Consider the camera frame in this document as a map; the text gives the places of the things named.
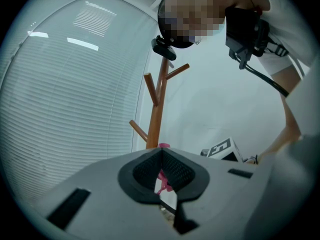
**person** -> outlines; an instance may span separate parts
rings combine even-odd
[[[158,8],[158,25],[165,40],[175,47],[186,48],[198,44],[203,36],[221,30],[228,7],[256,11],[269,23],[269,37],[283,45],[289,55],[280,57],[266,49],[259,61],[271,78],[290,93],[301,78],[289,56],[310,67],[318,52],[318,43],[310,27],[290,0],[162,0]],[[257,157],[258,161],[301,136],[282,95],[281,100],[285,127],[271,146]]]

